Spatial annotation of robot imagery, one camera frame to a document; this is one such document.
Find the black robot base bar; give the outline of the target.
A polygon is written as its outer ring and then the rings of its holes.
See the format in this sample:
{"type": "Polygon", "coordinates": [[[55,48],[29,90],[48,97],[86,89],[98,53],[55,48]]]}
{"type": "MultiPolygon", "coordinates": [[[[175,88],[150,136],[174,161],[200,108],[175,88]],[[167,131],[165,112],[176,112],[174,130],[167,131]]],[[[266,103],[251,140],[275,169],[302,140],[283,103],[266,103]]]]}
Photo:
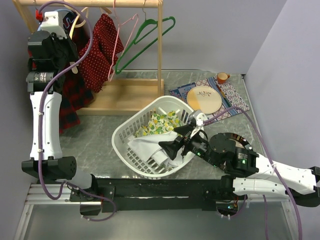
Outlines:
{"type": "Polygon", "coordinates": [[[86,216],[99,212],[189,210],[216,211],[216,205],[244,200],[246,194],[235,194],[233,178],[221,179],[139,179],[98,178],[97,193],[86,195],[73,189],[72,203],[82,203],[86,216]]]}

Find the white cloth garment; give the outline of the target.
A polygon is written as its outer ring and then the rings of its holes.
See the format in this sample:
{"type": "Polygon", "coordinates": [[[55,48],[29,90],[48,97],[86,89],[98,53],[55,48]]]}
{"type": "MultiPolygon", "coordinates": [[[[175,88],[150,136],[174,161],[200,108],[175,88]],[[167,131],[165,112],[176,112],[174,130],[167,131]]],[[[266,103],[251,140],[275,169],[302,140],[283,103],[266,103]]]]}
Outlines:
{"type": "Polygon", "coordinates": [[[154,160],[158,165],[164,167],[179,167],[187,161],[181,156],[180,149],[174,160],[171,160],[166,152],[160,147],[159,142],[173,141],[178,134],[174,131],[162,134],[151,134],[141,137],[129,137],[128,146],[143,161],[154,160]]]}

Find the lemon print garment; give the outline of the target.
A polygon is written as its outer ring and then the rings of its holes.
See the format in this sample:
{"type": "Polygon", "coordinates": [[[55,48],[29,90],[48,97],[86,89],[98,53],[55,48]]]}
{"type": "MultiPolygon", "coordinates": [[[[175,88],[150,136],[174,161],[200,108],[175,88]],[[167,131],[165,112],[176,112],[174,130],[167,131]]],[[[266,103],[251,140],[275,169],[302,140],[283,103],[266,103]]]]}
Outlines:
{"type": "Polygon", "coordinates": [[[174,128],[181,127],[183,124],[175,111],[165,114],[153,113],[147,125],[141,126],[134,134],[135,138],[149,135],[159,135],[171,132],[174,128]]]}

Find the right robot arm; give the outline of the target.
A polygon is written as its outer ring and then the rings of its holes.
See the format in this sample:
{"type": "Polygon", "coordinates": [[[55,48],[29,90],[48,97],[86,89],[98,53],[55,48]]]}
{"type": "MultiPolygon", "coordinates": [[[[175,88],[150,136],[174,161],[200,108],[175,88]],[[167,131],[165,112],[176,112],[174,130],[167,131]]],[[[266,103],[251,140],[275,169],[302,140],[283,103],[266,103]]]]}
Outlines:
{"type": "Polygon", "coordinates": [[[191,124],[174,129],[176,137],[160,141],[159,146],[174,160],[178,154],[193,153],[214,167],[223,166],[219,194],[224,199],[234,195],[264,195],[294,200],[298,206],[320,205],[319,167],[298,168],[270,161],[252,149],[237,146],[229,133],[208,137],[191,124]]]}

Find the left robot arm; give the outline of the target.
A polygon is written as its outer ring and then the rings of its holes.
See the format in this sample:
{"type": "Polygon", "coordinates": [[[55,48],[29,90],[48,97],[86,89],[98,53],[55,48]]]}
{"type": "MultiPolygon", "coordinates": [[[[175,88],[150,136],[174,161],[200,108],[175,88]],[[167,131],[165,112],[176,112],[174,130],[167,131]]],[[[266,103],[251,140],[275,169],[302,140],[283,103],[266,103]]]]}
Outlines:
{"type": "Polygon", "coordinates": [[[56,181],[82,189],[82,196],[94,201],[100,194],[96,177],[79,170],[75,157],[63,156],[59,136],[65,73],[80,64],[90,48],[79,57],[69,36],[39,30],[29,36],[28,50],[31,57],[26,82],[33,111],[33,141],[22,171],[39,179],[45,193],[49,192],[45,182],[56,181]]]}

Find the pink wire hanger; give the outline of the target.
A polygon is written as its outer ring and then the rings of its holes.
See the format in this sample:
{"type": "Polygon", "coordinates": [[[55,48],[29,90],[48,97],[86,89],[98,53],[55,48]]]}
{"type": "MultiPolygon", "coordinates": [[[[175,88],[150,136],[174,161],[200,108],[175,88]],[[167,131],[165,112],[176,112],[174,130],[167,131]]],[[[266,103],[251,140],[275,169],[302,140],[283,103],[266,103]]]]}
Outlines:
{"type": "Polygon", "coordinates": [[[114,47],[113,47],[113,52],[112,52],[112,58],[111,58],[112,63],[110,65],[110,68],[109,68],[109,71],[108,71],[108,75],[107,75],[109,82],[111,82],[113,80],[113,77],[114,77],[114,75],[116,73],[115,70],[112,73],[111,73],[111,71],[113,70],[113,67],[116,65],[114,57],[116,56],[116,50],[117,50],[117,45],[118,45],[118,41],[119,41],[121,27],[126,25],[127,23],[135,20],[134,26],[133,26],[133,28],[131,30],[131,33],[130,33],[130,35],[128,37],[128,40],[127,40],[127,42],[126,42],[126,44],[125,44],[125,46],[123,48],[123,50],[126,50],[128,44],[129,44],[129,41],[132,38],[132,35],[133,35],[134,31],[135,31],[137,23],[139,21],[139,15],[136,13],[131,18],[129,18],[128,20],[126,20],[124,22],[120,22],[119,17],[117,15],[117,11],[116,11],[116,0],[113,1],[112,9],[113,9],[115,20],[116,20],[116,37],[115,37],[115,42],[114,42],[114,47]]]}

